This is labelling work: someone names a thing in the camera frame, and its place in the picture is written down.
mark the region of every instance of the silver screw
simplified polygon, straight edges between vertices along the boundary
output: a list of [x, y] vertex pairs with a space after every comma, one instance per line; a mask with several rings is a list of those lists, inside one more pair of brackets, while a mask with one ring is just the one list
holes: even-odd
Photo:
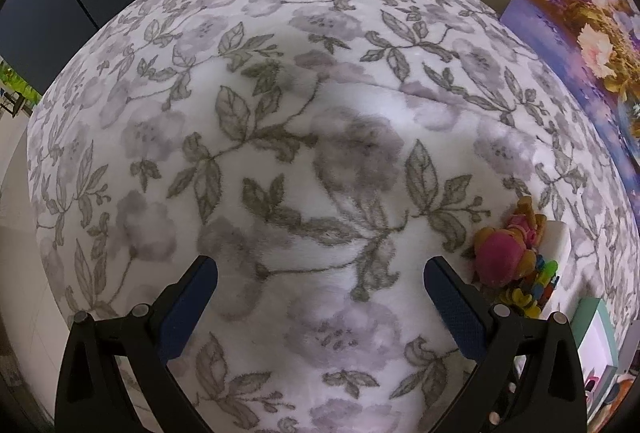
[[554, 312], [554, 321], [556, 323], [564, 325], [566, 323], [566, 316], [561, 312]]
[[498, 415], [495, 411], [489, 413], [489, 422], [494, 426], [500, 424], [500, 415]]
[[506, 318], [509, 316], [509, 314], [511, 314], [509, 307], [507, 307], [507, 305], [503, 305], [502, 303], [498, 303], [494, 307], [494, 312], [495, 315], [500, 316], [501, 318]]
[[131, 309], [131, 314], [136, 318], [142, 318], [149, 314], [149, 305], [146, 303], [139, 303]]
[[76, 312], [76, 315], [74, 315], [74, 323], [82, 323], [87, 319], [88, 316], [89, 314], [87, 314], [84, 310], [79, 310], [78, 312]]

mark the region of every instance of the stuffed animal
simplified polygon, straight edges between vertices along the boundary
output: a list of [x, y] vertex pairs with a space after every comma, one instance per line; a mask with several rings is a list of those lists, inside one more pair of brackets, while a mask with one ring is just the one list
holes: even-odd
[[484, 227], [474, 238], [476, 272], [483, 285], [498, 288], [533, 272], [546, 217], [533, 211], [531, 197], [518, 200], [504, 229]]

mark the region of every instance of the floral painting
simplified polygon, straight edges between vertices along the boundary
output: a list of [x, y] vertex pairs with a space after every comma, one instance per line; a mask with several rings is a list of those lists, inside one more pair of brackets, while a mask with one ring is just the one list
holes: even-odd
[[605, 142], [640, 221], [640, 10], [633, 0], [511, 0], [501, 17], [562, 79]]

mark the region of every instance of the floral bedspread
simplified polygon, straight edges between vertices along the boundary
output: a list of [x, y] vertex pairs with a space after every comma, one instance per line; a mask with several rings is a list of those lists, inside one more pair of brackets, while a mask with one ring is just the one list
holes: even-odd
[[[572, 230], [553, 309], [638, 311], [638, 229], [593, 126], [478, 0], [137, 0], [29, 127], [60, 311], [220, 282], [169, 367], [215, 431], [428, 431], [470, 367], [422, 286], [517, 197]], [[149, 428], [130, 368], [132, 399]]]

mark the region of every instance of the small black object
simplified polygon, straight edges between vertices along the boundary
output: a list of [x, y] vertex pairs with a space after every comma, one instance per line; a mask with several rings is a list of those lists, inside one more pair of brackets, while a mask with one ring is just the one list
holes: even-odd
[[150, 308], [94, 321], [74, 318], [56, 393], [56, 433], [148, 433], [129, 399], [114, 355], [129, 358], [164, 433], [212, 433], [166, 368], [180, 356], [218, 282], [215, 262], [199, 256]]
[[[461, 353], [478, 363], [431, 433], [586, 433], [580, 359], [563, 314], [542, 321], [489, 305], [441, 256], [424, 267], [424, 286]], [[527, 362], [504, 405], [518, 355]]]

